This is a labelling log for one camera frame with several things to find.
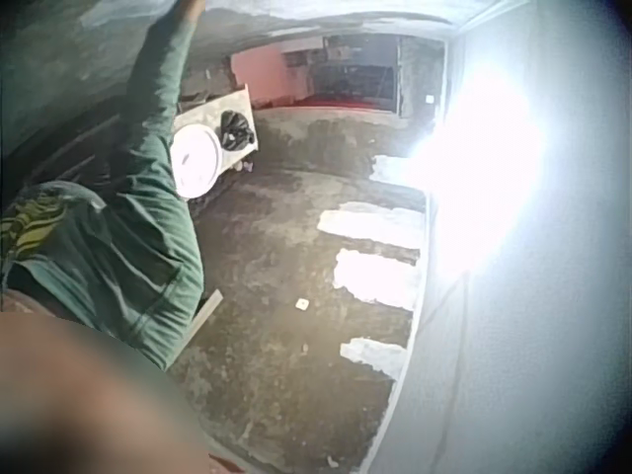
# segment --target white wall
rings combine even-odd
[[[545,132],[539,187],[467,278],[441,275],[433,234],[370,472],[584,472],[629,415],[630,43],[613,21],[591,2],[532,2],[451,43],[452,98],[481,62],[525,92]],[[436,230],[440,203],[435,216]]]

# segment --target concrete floor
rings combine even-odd
[[[344,121],[336,122],[329,129],[344,133]],[[347,126],[361,137],[360,125]],[[413,323],[412,311],[360,301],[333,280],[341,249],[410,265],[420,251],[332,235],[318,223],[323,211],[350,201],[423,216],[424,197],[370,181],[358,159],[369,150],[357,139],[322,133],[334,143],[328,150],[348,162],[339,168],[347,177],[327,172],[328,153],[310,145],[311,134],[286,147],[303,152],[294,169],[283,166],[291,156],[264,166],[279,150],[268,129],[255,171],[232,180],[197,215],[206,290],[219,289],[224,300],[171,369],[206,431],[267,472],[351,472],[361,465],[394,380],[343,358],[341,344],[366,338],[406,348]],[[365,145],[375,146],[372,136],[363,137]],[[320,171],[297,170],[297,163]],[[369,277],[388,284],[386,275]],[[310,301],[306,311],[295,308],[298,298]]]

